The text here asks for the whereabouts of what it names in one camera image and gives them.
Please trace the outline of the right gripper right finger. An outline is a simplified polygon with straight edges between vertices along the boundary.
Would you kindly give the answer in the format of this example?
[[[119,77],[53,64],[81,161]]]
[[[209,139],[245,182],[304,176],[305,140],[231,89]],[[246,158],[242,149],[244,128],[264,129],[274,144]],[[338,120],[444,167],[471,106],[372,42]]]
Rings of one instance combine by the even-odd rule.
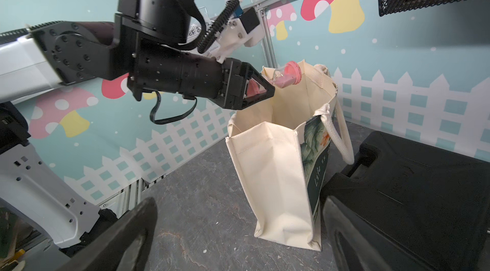
[[[323,218],[338,270],[421,270],[413,258],[335,197],[327,197]]]

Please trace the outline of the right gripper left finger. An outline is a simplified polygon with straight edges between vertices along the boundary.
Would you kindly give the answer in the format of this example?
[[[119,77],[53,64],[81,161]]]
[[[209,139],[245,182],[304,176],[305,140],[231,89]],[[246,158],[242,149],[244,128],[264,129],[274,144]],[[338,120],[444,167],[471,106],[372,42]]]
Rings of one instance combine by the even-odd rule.
[[[143,199],[60,270],[144,270],[158,220],[154,198]]]

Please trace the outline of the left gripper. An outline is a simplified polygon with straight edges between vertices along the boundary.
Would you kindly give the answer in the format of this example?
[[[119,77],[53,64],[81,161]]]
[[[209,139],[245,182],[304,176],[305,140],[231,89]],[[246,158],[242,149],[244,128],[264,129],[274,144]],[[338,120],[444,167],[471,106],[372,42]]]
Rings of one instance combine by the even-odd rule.
[[[122,25],[136,33],[136,57],[128,69],[136,100],[144,92],[170,92],[243,110],[273,97],[274,86],[251,64],[192,53],[204,52],[238,7],[238,0],[228,1],[207,28],[195,0],[119,0]]]

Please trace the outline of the pink hourglass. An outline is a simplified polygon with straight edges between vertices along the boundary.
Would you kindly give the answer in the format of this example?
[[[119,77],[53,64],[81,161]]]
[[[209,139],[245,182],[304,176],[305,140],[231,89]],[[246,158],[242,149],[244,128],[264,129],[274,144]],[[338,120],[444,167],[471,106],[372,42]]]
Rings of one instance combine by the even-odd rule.
[[[279,68],[262,67],[261,76],[275,88],[286,88],[301,82],[302,71],[298,63],[290,61]],[[249,79],[245,90],[246,97],[265,94],[267,88],[257,79]]]

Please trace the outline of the cream canvas tote bag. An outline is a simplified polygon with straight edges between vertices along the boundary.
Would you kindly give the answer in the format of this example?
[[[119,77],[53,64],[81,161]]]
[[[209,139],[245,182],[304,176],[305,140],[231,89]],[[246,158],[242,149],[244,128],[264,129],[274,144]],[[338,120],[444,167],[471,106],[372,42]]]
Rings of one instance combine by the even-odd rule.
[[[320,251],[320,192],[329,147],[344,162],[354,153],[338,86],[325,65],[292,62],[294,82],[237,111],[226,144],[248,203],[257,238]]]

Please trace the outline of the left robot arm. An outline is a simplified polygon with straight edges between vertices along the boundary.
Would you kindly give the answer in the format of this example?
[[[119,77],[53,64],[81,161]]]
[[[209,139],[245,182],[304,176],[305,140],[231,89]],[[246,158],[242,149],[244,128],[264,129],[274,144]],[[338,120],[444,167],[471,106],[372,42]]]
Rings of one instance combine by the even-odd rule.
[[[231,57],[265,36],[253,7],[227,0],[207,25],[195,0],[119,0],[112,22],[52,21],[1,34],[1,201],[49,236],[69,257],[112,226],[115,213],[82,199],[53,174],[29,143],[33,124],[15,108],[21,97],[127,75],[144,93],[206,98],[243,110],[275,89],[252,65]]]

